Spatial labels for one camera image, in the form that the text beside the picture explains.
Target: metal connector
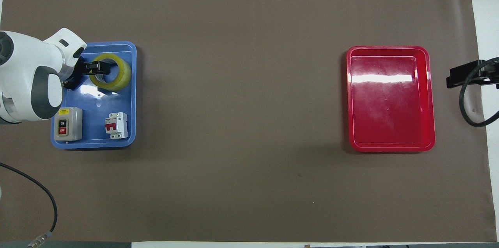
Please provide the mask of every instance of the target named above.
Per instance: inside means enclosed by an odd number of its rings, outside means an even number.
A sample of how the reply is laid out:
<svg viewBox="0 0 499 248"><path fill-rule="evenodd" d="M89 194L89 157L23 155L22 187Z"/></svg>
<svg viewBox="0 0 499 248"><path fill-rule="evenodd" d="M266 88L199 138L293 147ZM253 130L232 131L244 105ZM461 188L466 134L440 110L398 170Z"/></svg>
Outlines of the metal connector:
<svg viewBox="0 0 499 248"><path fill-rule="evenodd" d="M29 245L28 248L38 248L40 247L46 240L47 238L51 235L50 232L47 232L46 234L42 234L39 237L37 237L35 240L33 240Z"/></svg>

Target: switch box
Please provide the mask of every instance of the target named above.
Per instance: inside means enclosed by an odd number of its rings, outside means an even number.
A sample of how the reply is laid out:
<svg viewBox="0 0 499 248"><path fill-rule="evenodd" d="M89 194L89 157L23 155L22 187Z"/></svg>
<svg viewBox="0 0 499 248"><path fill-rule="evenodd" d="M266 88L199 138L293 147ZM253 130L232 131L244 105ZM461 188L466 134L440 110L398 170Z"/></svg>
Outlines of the switch box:
<svg viewBox="0 0 499 248"><path fill-rule="evenodd" d="M54 116L54 140L81 140L83 111L76 106L60 108Z"/></svg>
<svg viewBox="0 0 499 248"><path fill-rule="evenodd" d="M128 117L126 113L110 113L106 118L104 128L111 139L128 138Z"/></svg>

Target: roll of tape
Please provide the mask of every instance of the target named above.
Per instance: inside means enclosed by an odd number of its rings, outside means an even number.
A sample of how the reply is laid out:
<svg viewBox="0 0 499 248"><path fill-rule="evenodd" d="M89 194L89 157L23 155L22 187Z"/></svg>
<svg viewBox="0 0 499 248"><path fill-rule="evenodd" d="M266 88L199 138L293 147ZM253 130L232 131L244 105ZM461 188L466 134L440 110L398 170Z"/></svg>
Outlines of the roll of tape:
<svg viewBox="0 0 499 248"><path fill-rule="evenodd" d="M130 82L130 78L132 77L132 69L127 62L123 61L122 58L116 56L116 54L104 53L95 57L95 59L93 59L93 62L95 61L101 61L110 64L116 63L118 65L118 75L111 82L106 82L102 74L90 76L90 80L93 84L95 84L95 86L115 92L125 88Z"/></svg>

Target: brown mat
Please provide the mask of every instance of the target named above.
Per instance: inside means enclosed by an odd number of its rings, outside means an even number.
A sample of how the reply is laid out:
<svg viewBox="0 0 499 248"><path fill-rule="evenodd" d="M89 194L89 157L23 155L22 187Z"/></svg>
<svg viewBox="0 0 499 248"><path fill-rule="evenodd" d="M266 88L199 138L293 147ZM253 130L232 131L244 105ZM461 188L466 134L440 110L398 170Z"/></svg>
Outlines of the brown mat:
<svg viewBox="0 0 499 248"><path fill-rule="evenodd" d="M61 27L137 45L141 113L123 150L57 150L50 122L0 129L1 161L57 200L54 240L496 240L485 129L445 87L478 56L471 0L4 0L4 30ZM351 149L353 45L428 50L433 150ZM46 230L43 192L0 177L0 241Z"/></svg>

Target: red tray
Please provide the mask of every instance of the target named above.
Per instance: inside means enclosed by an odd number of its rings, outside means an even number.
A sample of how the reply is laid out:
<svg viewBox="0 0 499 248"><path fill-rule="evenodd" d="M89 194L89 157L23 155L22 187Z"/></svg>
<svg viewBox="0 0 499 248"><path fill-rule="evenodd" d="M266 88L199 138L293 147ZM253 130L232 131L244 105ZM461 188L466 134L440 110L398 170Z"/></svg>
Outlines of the red tray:
<svg viewBox="0 0 499 248"><path fill-rule="evenodd" d="M346 54L350 143L360 152L422 152L435 145L428 52L354 46Z"/></svg>

